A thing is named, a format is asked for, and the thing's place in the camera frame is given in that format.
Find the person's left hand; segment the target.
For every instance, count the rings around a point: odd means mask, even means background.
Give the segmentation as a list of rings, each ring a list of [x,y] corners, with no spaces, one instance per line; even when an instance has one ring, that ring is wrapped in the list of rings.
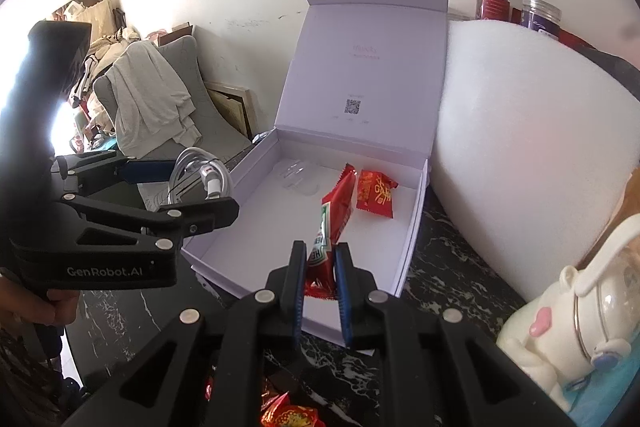
[[[79,291],[50,289],[46,301],[2,275],[1,326],[17,329],[24,322],[51,326],[72,324],[79,297]]]

